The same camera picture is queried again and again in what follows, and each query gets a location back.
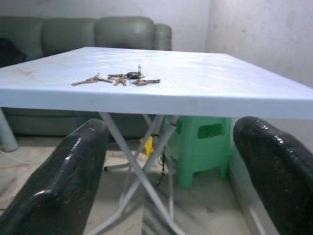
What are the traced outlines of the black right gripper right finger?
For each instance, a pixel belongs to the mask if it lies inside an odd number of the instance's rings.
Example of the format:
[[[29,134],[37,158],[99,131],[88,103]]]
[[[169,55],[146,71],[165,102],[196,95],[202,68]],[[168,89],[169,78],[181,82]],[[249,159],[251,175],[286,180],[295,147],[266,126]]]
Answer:
[[[313,233],[313,154],[293,135],[257,117],[233,127],[235,146],[281,235]]]

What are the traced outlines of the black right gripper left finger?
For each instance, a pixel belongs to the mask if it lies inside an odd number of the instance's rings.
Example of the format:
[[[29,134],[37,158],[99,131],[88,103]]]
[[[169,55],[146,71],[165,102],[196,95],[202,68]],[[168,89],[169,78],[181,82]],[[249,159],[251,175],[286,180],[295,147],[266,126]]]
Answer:
[[[105,161],[108,128],[90,119],[57,145],[0,217],[3,235],[81,235]]]

